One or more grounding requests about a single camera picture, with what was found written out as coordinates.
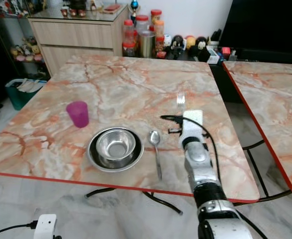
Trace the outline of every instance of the metal bowl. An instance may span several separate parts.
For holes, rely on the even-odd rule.
[[[96,150],[105,163],[127,161],[135,148],[134,136],[125,129],[104,132],[96,142]]]
[[[113,131],[113,130],[124,130],[124,131],[130,133],[135,140],[135,147],[133,148],[132,152],[129,154],[129,157],[128,158],[126,157],[126,160],[105,159],[97,151],[97,145],[98,145],[97,142],[99,141],[99,139],[103,136],[104,133],[106,133],[108,131]],[[108,152],[109,155],[113,154],[112,152],[109,152],[109,150],[105,150],[105,151]],[[90,142],[87,145],[87,150],[86,150],[87,157],[88,157],[89,161],[97,169],[99,169],[101,171],[105,171],[105,172],[121,172],[121,171],[124,171],[124,170],[127,170],[127,169],[133,167],[139,161],[139,159],[142,157],[143,152],[144,152],[144,144],[142,143],[142,140],[140,139],[140,137],[131,129],[124,128],[124,127],[107,128],[107,129],[104,129],[104,130],[98,132],[90,140]]]

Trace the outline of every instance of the metal spoon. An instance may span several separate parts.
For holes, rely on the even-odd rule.
[[[158,154],[158,149],[157,149],[157,145],[159,145],[159,142],[160,142],[159,133],[157,131],[154,131],[154,130],[151,131],[149,133],[148,140],[155,147],[157,175],[158,175],[159,180],[161,180],[161,167],[160,167],[159,154]]]

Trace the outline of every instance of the cabinet drawer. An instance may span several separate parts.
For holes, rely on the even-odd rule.
[[[74,55],[92,54],[102,56],[113,56],[112,50],[107,49],[90,49],[78,47],[55,47],[55,46],[42,46],[42,53],[45,58],[51,76]]]
[[[113,48],[110,25],[80,23],[32,23],[40,44]]]

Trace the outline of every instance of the green basket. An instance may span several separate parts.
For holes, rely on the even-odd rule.
[[[11,85],[15,82],[23,82],[24,79],[14,79],[8,82],[5,85],[5,90],[12,102],[12,105],[15,110],[19,111],[25,106],[25,104],[31,100],[31,98],[42,88],[38,89],[37,91],[28,93],[28,92],[22,92],[19,91],[16,87],[11,87]]]

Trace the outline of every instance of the marble floor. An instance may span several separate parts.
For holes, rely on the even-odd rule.
[[[17,113],[9,100],[3,105],[0,132]],[[261,139],[243,105],[226,104],[226,107],[243,146]],[[261,145],[253,149],[252,154],[269,193],[286,190],[267,147]],[[0,176],[0,229],[29,223],[41,214],[54,213],[57,215],[55,235],[64,239],[198,238],[196,207],[192,198],[156,194],[183,210],[180,216],[138,191],[117,189],[84,198],[84,194],[98,188]],[[269,239],[292,239],[292,195],[238,209]],[[254,239],[261,238],[252,229],[251,232]],[[30,229],[15,229],[0,234],[0,239],[31,239],[33,233]]]

